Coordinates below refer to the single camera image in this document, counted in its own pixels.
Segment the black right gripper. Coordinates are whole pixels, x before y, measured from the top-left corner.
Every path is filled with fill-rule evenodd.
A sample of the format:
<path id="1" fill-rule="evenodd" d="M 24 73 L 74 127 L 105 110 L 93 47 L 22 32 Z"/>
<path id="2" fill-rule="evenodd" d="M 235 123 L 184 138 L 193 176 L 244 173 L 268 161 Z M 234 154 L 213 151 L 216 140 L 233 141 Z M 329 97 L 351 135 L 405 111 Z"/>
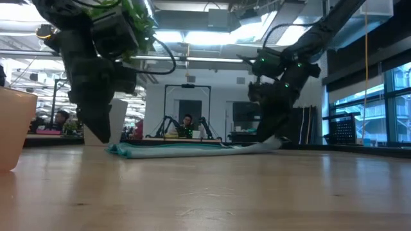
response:
<path id="1" fill-rule="evenodd" d="M 308 62 L 286 63 L 283 74 L 276 79 L 257 77 L 249 83 L 248 97 L 258 102 L 263 111 L 256 130 L 258 142 L 273 136 L 288 122 L 288 114 L 299 99 L 308 78 L 318 78 L 321 69 L 318 64 Z"/>

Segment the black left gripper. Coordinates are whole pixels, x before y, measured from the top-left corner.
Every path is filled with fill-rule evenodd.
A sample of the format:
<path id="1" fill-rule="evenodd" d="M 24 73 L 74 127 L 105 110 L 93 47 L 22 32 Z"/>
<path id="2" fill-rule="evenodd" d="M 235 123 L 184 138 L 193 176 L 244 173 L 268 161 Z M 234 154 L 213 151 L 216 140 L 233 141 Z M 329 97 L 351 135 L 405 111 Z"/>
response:
<path id="1" fill-rule="evenodd" d="M 78 118 L 104 144 L 109 142 L 111 106 L 115 92 L 131 94 L 137 86 L 137 70 L 100 57 L 63 57 L 70 82 L 70 102 L 78 105 Z"/>

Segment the teal microfiber towel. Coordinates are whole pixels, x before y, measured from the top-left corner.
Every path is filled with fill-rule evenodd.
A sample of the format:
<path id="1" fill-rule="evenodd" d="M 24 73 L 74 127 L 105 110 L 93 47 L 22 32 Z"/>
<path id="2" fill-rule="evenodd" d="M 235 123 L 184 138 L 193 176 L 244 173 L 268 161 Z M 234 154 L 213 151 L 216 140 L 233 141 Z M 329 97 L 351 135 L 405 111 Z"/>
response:
<path id="1" fill-rule="evenodd" d="M 128 143 L 109 145 L 105 151 L 127 159 L 177 158 L 177 157 L 214 157 L 228 155 L 272 153 L 281 148 L 283 142 L 271 136 L 263 142 L 250 146 L 220 144 L 176 143 L 155 146 L 137 146 Z"/>

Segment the black equipment cart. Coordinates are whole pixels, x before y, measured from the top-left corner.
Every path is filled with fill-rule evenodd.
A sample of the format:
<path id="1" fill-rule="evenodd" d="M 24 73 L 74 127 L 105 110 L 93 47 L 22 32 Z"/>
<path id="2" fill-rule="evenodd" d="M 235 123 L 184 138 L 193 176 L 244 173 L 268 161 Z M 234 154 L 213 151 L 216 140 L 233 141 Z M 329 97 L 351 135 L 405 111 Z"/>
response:
<path id="1" fill-rule="evenodd" d="M 257 128 L 260 120 L 260 106 L 257 103 L 234 102 L 231 130 L 227 137 L 232 142 L 257 142 Z"/>

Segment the person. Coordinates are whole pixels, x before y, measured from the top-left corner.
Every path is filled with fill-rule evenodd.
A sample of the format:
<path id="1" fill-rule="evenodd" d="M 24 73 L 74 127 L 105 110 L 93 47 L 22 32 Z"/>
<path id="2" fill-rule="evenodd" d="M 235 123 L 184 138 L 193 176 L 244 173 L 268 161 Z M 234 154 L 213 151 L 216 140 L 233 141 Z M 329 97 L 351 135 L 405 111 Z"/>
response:
<path id="1" fill-rule="evenodd" d="M 65 123 L 70 118 L 70 114 L 65 110 L 59 110 L 55 114 L 55 119 L 53 124 L 51 125 L 52 130 L 62 131 Z"/>
<path id="2" fill-rule="evenodd" d="M 194 126 L 192 123 L 192 116 L 190 114 L 186 114 L 183 118 L 182 124 L 176 129 L 177 134 L 179 137 L 192 139 L 193 138 L 193 130 Z"/>

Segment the black leaning panels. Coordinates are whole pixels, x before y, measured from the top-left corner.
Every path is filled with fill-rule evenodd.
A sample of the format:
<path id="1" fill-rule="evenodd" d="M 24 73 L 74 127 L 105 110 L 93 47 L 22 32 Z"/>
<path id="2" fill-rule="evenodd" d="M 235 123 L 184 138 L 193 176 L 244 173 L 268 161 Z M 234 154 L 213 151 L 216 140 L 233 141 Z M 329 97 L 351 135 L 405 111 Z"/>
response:
<path id="1" fill-rule="evenodd" d="M 279 133 L 293 144 L 315 144 L 317 107 L 292 108 L 287 123 Z"/>

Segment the pink chair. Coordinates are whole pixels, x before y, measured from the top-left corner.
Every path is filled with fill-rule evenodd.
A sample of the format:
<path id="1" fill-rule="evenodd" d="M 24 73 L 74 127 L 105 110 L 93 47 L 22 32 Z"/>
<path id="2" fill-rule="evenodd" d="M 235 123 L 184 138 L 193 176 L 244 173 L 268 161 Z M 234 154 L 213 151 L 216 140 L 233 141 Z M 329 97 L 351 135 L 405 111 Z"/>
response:
<path id="1" fill-rule="evenodd" d="M 134 138 L 137 140 L 141 140 L 143 138 L 143 124 L 143 119 L 136 123 L 136 128 L 134 130 Z"/>

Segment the black perforated cabinet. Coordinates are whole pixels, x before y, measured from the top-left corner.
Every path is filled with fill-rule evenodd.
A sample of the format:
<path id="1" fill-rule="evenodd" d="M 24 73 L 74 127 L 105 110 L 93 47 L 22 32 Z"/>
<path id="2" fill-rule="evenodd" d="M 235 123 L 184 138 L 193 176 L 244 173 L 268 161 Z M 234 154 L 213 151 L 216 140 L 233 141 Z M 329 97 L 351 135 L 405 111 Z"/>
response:
<path id="1" fill-rule="evenodd" d="M 329 122 L 329 133 L 324 136 L 327 144 L 355 145 L 357 139 L 355 117 L 359 115 L 359 112 L 351 112 L 323 117 L 323 121 Z"/>

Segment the orange plastic cup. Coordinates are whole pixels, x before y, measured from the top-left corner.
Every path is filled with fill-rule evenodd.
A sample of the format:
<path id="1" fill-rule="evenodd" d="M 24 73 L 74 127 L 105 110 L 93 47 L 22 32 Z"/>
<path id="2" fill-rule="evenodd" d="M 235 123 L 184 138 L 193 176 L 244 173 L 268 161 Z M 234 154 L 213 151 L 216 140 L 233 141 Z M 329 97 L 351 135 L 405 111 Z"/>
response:
<path id="1" fill-rule="evenodd" d="M 36 105 L 36 95 L 0 87 L 0 172 L 16 167 Z"/>

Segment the large glass window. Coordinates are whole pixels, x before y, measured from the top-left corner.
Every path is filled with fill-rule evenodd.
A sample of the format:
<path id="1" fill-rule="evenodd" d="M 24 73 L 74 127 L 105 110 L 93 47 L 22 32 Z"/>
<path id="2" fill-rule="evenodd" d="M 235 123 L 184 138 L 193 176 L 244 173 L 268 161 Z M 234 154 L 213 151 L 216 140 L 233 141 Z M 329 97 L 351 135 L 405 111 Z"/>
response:
<path id="1" fill-rule="evenodd" d="M 411 62 L 328 93 L 332 114 L 354 116 L 356 137 L 380 144 L 411 143 Z"/>

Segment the white ceiling box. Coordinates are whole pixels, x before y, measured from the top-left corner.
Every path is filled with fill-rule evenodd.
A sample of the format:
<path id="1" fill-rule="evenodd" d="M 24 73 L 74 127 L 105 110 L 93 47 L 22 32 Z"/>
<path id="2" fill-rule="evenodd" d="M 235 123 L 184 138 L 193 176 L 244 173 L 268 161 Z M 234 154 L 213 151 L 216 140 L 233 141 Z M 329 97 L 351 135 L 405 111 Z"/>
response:
<path id="1" fill-rule="evenodd" d="M 359 9 L 362 15 L 392 17 L 394 15 L 393 0 L 366 0 Z"/>

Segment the black gantry frame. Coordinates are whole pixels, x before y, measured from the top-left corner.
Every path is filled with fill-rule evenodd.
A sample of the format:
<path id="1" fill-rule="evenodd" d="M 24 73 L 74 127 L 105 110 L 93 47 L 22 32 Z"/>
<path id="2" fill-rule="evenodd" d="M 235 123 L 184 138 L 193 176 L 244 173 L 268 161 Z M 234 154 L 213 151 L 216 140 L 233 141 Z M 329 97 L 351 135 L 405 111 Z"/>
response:
<path id="1" fill-rule="evenodd" d="M 60 89 L 62 86 L 64 86 L 64 85 L 67 83 L 67 80 L 65 80 L 65 82 L 64 82 L 61 86 L 58 86 L 58 83 L 61 82 L 61 81 L 63 81 L 63 79 L 56 79 L 56 80 L 55 80 L 55 84 L 54 84 L 53 100 L 52 100 L 52 107 L 51 107 L 51 120 L 50 120 L 50 123 L 49 123 L 50 127 L 51 127 L 51 125 L 53 124 L 54 119 L 55 119 L 55 114 L 57 113 L 57 112 L 55 112 L 57 92 L 59 91 L 59 89 Z"/>
<path id="2" fill-rule="evenodd" d="M 164 105 L 163 105 L 163 117 L 170 116 L 177 121 L 174 114 L 169 114 L 167 109 L 168 100 L 167 97 L 173 97 L 174 101 L 199 101 L 200 96 L 195 90 L 201 90 L 202 94 L 207 97 L 208 102 L 202 103 L 202 114 L 198 118 L 205 117 L 207 123 L 210 125 L 211 115 L 211 86 L 209 85 L 194 85 L 185 83 L 181 85 L 166 84 L 164 86 Z"/>

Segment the black aluminium table frame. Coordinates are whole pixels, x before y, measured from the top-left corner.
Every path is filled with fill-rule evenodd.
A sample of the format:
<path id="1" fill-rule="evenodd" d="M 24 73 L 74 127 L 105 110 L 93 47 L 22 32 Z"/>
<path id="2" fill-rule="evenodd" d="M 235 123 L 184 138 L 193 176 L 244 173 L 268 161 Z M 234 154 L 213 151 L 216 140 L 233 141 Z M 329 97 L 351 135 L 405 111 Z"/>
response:
<path id="1" fill-rule="evenodd" d="M 205 144 L 206 142 L 177 139 L 175 141 L 164 139 L 145 139 L 145 140 L 125 140 L 126 143 L 137 146 L 159 146 L 161 144 Z M 81 137 L 59 137 L 47 135 L 28 135 L 24 141 L 24 148 L 39 148 L 49 146 L 68 146 L 85 144 L 84 138 Z M 404 158 L 411 160 L 411 144 L 400 146 L 399 148 L 391 147 L 364 147 L 348 145 L 320 145 L 320 144 L 292 144 L 286 142 L 281 147 L 284 150 L 304 150 L 304 151 L 339 151 L 346 153 L 358 153 L 364 155 L 374 155 L 381 157 Z"/>

